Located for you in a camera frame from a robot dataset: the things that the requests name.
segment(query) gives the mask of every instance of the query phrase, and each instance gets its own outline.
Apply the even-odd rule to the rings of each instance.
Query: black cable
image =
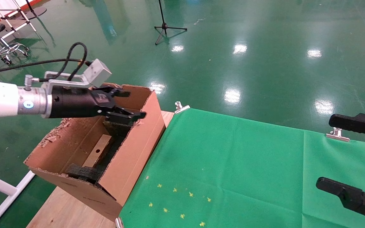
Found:
[[[74,69],[73,72],[71,72],[70,76],[68,77],[67,81],[71,81],[74,77],[74,75],[77,73],[77,71],[82,67],[82,65],[84,64],[85,62],[85,59],[87,58],[87,46],[85,46],[85,44],[81,43],[81,42],[76,42],[74,43],[73,45],[71,45],[70,49],[68,50],[68,53],[67,53],[67,57],[66,57],[66,61],[65,63],[63,64],[63,66],[61,67],[61,69],[57,72],[57,74],[55,76],[53,76],[52,78],[46,78],[46,79],[42,79],[40,80],[40,82],[47,82],[49,79],[56,79],[60,76],[60,74],[64,71],[64,69],[66,68],[67,66],[67,63],[68,63],[68,60],[70,59],[70,56],[71,56],[71,52],[73,51],[73,49],[77,46],[77,45],[81,45],[83,46],[84,48],[84,56],[81,60],[81,62],[78,64],[78,66]]]
[[[22,67],[30,67],[30,66],[35,66],[35,65],[40,65],[40,64],[50,63],[50,62],[65,62],[66,60],[67,60],[66,58],[59,58],[59,59],[45,60],[45,61],[40,61],[40,62],[32,62],[32,63],[18,65],[18,66],[12,66],[10,68],[3,68],[3,69],[0,69],[0,72],[14,70],[14,69],[22,68]],[[70,62],[81,62],[82,60],[81,59],[71,58],[68,61],[70,61]],[[91,62],[86,61],[85,64],[87,66],[89,66],[91,64]]]

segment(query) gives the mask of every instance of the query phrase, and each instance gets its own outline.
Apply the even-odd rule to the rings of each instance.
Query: metal clip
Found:
[[[344,142],[350,142],[349,138],[342,136],[342,129],[337,127],[334,127],[333,131],[331,131],[329,134],[326,134],[326,137],[337,139]]]
[[[116,226],[116,228],[125,228],[123,226],[123,222],[122,222],[122,219],[120,217],[115,219],[115,226]]]
[[[178,113],[180,113],[182,111],[185,111],[185,110],[191,108],[189,105],[186,105],[186,106],[183,107],[181,105],[181,102],[179,102],[179,101],[177,101],[175,104],[176,104],[176,110],[174,112],[175,114],[178,114]]]

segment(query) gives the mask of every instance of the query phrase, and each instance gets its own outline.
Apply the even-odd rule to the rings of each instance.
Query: metal connector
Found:
[[[122,222],[122,219],[120,217],[115,219],[115,226],[116,226],[116,228],[125,228],[123,226],[123,222]]]
[[[175,104],[176,104],[176,110],[174,112],[175,114],[178,114],[178,113],[180,113],[182,111],[185,111],[185,110],[191,108],[189,105],[186,105],[186,106],[183,107],[181,105],[181,102],[179,102],[179,101],[177,101]]]
[[[326,137],[337,139],[344,142],[350,142],[350,139],[348,137],[342,136],[342,129],[338,127],[334,127],[333,131],[331,131],[329,134],[326,134]]]
[[[26,74],[25,75],[25,91],[30,91],[32,88],[32,84],[34,82],[39,82],[39,78],[34,78],[32,75],[30,74]]]

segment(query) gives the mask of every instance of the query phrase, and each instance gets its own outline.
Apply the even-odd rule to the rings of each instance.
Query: red stripe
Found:
[[[41,2],[41,1],[43,1],[43,0],[33,0],[33,1],[30,2],[30,5],[33,6],[33,5],[35,5],[35,4],[37,4],[37,3]],[[29,9],[29,7],[28,7],[27,4],[25,4],[24,6],[21,7],[21,9],[22,10],[26,10],[26,9]]]

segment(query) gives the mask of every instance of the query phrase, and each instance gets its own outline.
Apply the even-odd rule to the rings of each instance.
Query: open cardboard box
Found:
[[[103,134],[104,117],[64,119],[48,134],[24,163],[32,172],[51,182],[106,218],[114,221],[125,204],[141,171],[165,130],[156,93],[149,88],[123,85],[129,97],[116,97],[117,104],[146,112],[137,121],[110,160],[98,184],[68,177],[64,172],[72,163],[82,166]]]

